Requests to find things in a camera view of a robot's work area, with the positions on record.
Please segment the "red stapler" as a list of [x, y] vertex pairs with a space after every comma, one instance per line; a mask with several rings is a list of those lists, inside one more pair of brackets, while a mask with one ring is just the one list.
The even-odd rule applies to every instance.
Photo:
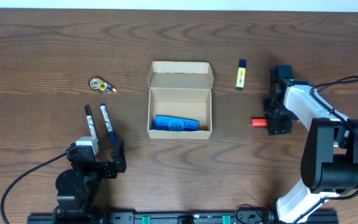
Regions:
[[265, 128], [268, 126], [268, 122], [265, 118], [252, 118], [250, 125], [252, 127]]

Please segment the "blue plastic tool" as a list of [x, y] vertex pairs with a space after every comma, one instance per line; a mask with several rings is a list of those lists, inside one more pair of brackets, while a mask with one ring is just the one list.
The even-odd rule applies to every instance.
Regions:
[[200, 122], [192, 119], [171, 116], [156, 116], [154, 129], [159, 131], [199, 131]]

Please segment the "yellow highlighter pen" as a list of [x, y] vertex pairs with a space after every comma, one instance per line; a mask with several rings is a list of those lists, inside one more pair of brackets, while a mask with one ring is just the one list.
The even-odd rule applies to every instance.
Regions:
[[240, 59], [239, 66], [237, 69], [236, 90], [242, 91], [244, 89], [246, 66], [247, 66], [247, 60]]

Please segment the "correction tape dispenser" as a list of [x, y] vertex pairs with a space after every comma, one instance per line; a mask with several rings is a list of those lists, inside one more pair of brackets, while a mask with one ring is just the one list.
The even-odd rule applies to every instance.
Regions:
[[117, 89], [112, 84], [100, 76], [90, 78], [88, 85], [92, 90], [99, 91], [101, 93], [106, 93], [109, 91], [117, 92]]

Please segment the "cardboard box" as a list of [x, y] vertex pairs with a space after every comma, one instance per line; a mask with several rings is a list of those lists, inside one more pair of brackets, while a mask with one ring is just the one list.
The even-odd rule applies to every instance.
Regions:
[[[147, 132], [151, 139], [209, 139], [212, 126], [213, 71], [208, 62], [153, 61], [147, 75]], [[157, 116], [199, 122], [197, 131], [164, 131]]]

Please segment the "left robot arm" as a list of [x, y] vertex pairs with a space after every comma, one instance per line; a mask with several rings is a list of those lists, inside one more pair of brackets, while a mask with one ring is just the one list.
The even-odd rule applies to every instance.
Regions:
[[107, 223], [104, 211], [94, 206], [102, 180], [115, 179], [126, 171], [124, 141], [114, 146], [112, 161], [98, 162], [98, 142], [91, 136], [82, 137], [65, 151], [71, 169], [62, 172], [56, 179], [57, 202], [61, 215], [58, 223]]

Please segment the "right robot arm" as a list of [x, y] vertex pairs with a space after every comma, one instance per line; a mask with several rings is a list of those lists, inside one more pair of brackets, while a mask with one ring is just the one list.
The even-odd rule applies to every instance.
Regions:
[[326, 202], [358, 196], [358, 119], [338, 112], [320, 96], [330, 86], [358, 82], [358, 76], [314, 85], [293, 77], [289, 65], [270, 71], [270, 97], [264, 101], [269, 135], [289, 134], [292, 122], [308, 130], [300, 162], [301, 179], [261, 223], [338, 223]]

